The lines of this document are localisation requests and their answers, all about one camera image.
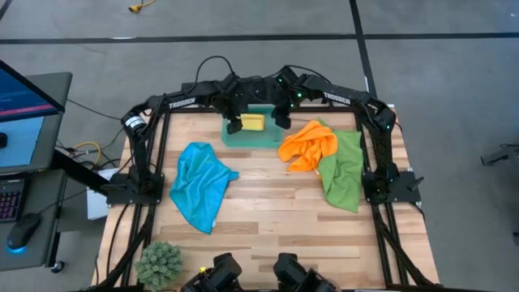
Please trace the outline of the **green microfiber towel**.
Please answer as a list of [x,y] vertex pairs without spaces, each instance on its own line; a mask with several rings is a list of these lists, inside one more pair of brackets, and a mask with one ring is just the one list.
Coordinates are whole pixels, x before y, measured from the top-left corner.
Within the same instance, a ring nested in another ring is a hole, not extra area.
[[360,131],[339,131],[318,119],[336,136],[335,153],[324,152],[317,172],[324,190],[324,198],[333,207],[358,213],[362,194],[363,152]]

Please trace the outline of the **yellow microfiber towel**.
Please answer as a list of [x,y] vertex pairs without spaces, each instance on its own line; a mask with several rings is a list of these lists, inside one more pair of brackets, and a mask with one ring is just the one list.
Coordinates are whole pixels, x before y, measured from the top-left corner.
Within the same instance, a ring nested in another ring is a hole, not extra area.
[[263,131],[265,117],[262,114],[242,114],[240,116],[244,131]]

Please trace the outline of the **backlit computer keyboard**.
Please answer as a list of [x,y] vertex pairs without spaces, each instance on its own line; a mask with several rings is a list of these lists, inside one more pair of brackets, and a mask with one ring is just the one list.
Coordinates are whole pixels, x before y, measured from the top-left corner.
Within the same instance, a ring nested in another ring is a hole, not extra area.
[[24,201],[24,179],[0,180],[0,223],[19,219]]

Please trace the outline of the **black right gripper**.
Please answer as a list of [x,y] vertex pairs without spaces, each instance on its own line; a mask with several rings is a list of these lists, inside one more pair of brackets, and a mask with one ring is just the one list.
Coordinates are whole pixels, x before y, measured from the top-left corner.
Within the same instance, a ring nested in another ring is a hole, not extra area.
[[[282,67],[272,78],[272,103],[278,107],[299,107],[304,94],[296,87],[298,76],[290,67]],[[274,109],[275,124],[288,130],[291,128],[290,112],[287,109]]]

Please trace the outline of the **black desk leg bar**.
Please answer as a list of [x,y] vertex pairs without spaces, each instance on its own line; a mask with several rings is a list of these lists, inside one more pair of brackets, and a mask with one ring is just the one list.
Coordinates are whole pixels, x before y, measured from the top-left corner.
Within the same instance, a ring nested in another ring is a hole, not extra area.
[[72,158],[58,150],[54,150],[49,169],[63,170],[68,177],[73,178],[95,192],[107,195],[106,191],[103,189],[103,186],[109,183],[107,179],[101,177],[98,173],[87,169],[79,162],[74,161]]

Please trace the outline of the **white box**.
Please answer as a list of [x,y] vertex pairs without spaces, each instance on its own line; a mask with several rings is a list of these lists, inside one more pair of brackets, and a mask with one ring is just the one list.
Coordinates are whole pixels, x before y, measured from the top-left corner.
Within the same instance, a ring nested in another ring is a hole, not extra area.
[[[112,168],[107,170],[100,170],[98,174],[107,180],[110,180],[118,169]],[[87,189],[87,219],[94,221],[96,219],[106,217],[108,215],[109,207],[106,203],[106,197],[90,188]]]

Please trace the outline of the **grey-framed computer screen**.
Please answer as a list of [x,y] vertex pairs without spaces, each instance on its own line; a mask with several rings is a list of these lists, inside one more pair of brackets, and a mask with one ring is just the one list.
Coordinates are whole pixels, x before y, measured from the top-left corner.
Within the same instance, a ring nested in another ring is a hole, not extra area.
[[[65,105],[73,75],[70,72],[56,72],[26,75],[26,78],[61,105]],[[0,175],[46,170],[53,160],[54,149],[62,122],[62,114],[46,116],[43,120],[35,151],[29,165],[0,167]]]

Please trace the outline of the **blue microfiber towel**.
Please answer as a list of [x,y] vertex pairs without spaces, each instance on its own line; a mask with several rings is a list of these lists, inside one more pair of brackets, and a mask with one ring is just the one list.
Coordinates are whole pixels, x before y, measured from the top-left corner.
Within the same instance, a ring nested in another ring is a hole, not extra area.
[[238,177],[217,158],[211,144],[192,142],[178,158],[169,197],[191,226],[211,234],[226,189]]

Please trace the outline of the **black-framed computer screen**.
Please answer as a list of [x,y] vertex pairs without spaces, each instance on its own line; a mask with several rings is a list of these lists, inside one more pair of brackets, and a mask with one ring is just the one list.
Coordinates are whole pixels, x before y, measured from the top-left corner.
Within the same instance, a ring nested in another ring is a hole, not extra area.
[[64,112],[63,105],[0,60],[0,122]]

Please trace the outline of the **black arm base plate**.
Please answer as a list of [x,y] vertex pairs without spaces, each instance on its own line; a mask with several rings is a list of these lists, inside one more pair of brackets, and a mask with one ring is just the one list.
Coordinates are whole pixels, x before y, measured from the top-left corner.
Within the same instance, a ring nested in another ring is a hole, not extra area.
[[139,181],[130,174],[114,174],[108,184],[102,186],[106,203],[116,204],[159,204],[165,185],[163,174],[152,174]]
[[416,178],[412,171],[402,171],[395,178],[377,178],[374,172],[362,175],[367,202],[378,205],[393,202],[419,202],[418,185],[424,177]]

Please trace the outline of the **black computer mouse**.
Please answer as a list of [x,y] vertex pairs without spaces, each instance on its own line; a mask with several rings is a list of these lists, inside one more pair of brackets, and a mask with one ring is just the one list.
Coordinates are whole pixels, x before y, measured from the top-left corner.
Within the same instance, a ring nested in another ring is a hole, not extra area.
[[41,223],[39,213],[28,213],[15,223],[6,238],[7,250],[12,253],[22,252]]

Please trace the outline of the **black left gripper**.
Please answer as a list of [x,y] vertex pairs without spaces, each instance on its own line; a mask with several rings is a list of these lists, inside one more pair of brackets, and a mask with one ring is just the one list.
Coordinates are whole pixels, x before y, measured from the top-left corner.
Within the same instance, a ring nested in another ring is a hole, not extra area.
[[214,85],[219,93],[212,98],[212,107],[223,118],[230,118],[226,132],[233,135],[242,130],[242,120],[238,117],[247,110],[247,98],[242,90],[240,78],[235,74],[229,74]]

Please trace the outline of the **small green artificial plant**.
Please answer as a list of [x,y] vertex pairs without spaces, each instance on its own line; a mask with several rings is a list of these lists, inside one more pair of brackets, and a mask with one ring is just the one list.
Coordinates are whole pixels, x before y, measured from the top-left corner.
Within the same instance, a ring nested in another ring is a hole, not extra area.
[[179,246],[154,242],[147,246],[135,264],[137,279],[152,292],[165,289],[182,271],[183,258]]

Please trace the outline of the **orange microfiber towel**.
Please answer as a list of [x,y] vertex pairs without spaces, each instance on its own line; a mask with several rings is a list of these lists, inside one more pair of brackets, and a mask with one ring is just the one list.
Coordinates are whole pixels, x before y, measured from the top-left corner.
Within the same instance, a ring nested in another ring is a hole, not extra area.
[[277,150],[282,162],[291,161],[287,170],[306,172],[317,170],[320,160],[337,152],[337,136],[330,127],[311,120],[299,132],[287,136]]

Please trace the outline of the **yellow plug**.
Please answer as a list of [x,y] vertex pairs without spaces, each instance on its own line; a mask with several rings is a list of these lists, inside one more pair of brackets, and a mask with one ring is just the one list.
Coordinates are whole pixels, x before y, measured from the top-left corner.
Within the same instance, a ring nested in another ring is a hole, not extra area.
[[141,0],[140,4],[131,5],[128,7],[128,10],[132,13],[139,13],[144,7],[152,5],[156,0]]

